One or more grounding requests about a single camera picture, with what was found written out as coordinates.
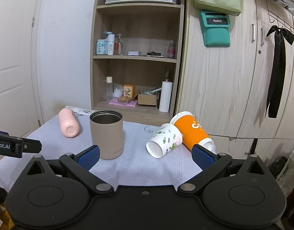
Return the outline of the orange floral card box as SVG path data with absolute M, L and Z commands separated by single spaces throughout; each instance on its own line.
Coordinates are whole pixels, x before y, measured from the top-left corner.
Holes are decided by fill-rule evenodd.
M 134 98 L 135 93 L 136 93 L 135 85 L 132 85 L 132 84 L 125 84 L 124 85 L 123 96 L 128 97 L 128 98 Z

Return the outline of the clear bottle beige cap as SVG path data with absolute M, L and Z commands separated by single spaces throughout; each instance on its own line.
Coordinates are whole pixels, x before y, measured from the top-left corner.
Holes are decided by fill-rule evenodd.
M 106 77 L 106 99 L 111 101 L 113 99 L 113 77 Z

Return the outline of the clear bottle red liquid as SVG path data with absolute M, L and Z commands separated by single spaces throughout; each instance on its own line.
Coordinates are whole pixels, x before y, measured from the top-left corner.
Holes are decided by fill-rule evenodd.
M 121 33 L 115 37 L 114 55 L 124 55 L 123 36 Z

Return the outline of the orange paper cup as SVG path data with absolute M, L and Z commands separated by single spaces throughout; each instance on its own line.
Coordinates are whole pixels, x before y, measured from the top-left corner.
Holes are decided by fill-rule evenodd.
M 192 151 L 196 144 L 206 148 L 209 151 L 215 149 L 215 144 L 209 135 L 204 131 L 202 126 L 194 118 L 193 114 L 188 111 L 182 111 L 176 114 L 170 121 L 183 135 L 182 143 Z

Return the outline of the wooden wardrobe cabinet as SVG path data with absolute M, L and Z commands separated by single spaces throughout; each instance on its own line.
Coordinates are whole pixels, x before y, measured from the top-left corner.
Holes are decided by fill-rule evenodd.
M 290 153 L 294 137 L 279 132 L 294 67 L 294 45 L 286 45 L 283 95 L 276 118 L 266 114 L 274 37 L 268 13 L 289 23 L 292 16 L 271 0 L 243 0 L 230 18 L 229 47 L 206 47 L 200 11 L 186 0 L 186 36 L 178 111 L 190 111 L 220 150 L 244 157 L 256 142 L 266 161 Z

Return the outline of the teal labelled jar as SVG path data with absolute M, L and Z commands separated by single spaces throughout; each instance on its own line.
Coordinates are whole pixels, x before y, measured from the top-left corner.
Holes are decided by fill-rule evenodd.
M 108 41 L 106 39 L 99 39 L 96 43 L 96 55 L 108 54 Z

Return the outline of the white tube bottle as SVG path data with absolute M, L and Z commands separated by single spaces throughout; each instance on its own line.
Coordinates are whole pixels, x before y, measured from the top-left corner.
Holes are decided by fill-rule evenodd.
M 115 35 L 109 34 L 107 37 L 107 41 L 108 41 L 108 55 L 112 56 L 114 55 Z

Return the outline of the white door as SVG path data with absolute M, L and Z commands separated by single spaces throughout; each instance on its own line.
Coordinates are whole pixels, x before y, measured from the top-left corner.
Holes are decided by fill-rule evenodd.
M 37 0 L 0 0 L 0 131 L 27 136 L 39 126 L 31 40 Z

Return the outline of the wooden shelf unit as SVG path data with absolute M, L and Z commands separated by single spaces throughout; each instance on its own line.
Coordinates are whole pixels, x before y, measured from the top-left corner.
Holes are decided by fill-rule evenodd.
M 128 2 L 106 4 L 95 0 L 91 29 L 90 95 L 94 110 L 121 112 L 124 119 L 161 126 L 173 117 L 183 50 L 185 0 L 176 4 Z M 97 40 L 105 32 L 121 33 L 124 55 L 96 55 Z M 175 58 L 167 58 L 170 41 L 175 42 Z M 135 108 L 109 105 L 103 100 L 103 79 L 113 77 L 114 85 L 132 84 L 137 91 L 158 87 L 164 80 L 173 83 L 169 112 L 157 106 Z

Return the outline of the white floral paper cup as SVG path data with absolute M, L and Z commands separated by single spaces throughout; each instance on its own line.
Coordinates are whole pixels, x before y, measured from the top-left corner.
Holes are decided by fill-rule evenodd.
M 146 143 L 146 150 L 154 158 L 162 158 L 182 144 L 183 135 L 173 124 L 163 124 Z

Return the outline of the teal Redmi pouch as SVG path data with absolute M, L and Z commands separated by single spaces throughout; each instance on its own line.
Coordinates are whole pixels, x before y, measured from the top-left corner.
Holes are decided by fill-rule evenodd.
M 205 47 L 230 47 L 229 16 L 219 12 L 201 10 L 200 17 Z

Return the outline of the small pink bottle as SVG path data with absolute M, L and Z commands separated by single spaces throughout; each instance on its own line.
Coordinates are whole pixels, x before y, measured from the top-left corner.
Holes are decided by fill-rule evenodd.
M 170 41 L 168 49 L 167 49 L 167 58 L 174 59 L 175 58 L 175 42 L 173 40 Z

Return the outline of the small cardboard box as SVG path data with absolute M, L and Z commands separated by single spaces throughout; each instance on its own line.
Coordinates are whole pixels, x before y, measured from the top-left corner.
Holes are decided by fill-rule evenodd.
M 157 106 L 157 95 L 155 95 L 155 94 L 138 94 L 138 105 Z

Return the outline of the black ribbon bow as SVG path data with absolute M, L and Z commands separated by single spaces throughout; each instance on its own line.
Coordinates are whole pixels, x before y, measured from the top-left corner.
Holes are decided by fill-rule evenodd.
M 294 43 L 294 34 L 276 25 L 271 26 L 267 36 L 274 33 L 274 56 L 272 64 L 271 78 L 267 94 L 267 109 L 269 118 L 276 118 L 280 108 L 282 98 L 285 71 L 286 71 L 286 47 L 285 41 L 290 45 Z

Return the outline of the beige Miniso tumbler cup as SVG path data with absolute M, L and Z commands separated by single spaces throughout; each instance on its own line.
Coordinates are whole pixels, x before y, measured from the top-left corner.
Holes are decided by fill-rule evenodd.
M 100 149 L 101 159 L 115 159 L 124 149 L 123 115 L 114 110 L 99 110 L 90 115 L 93 145 Z

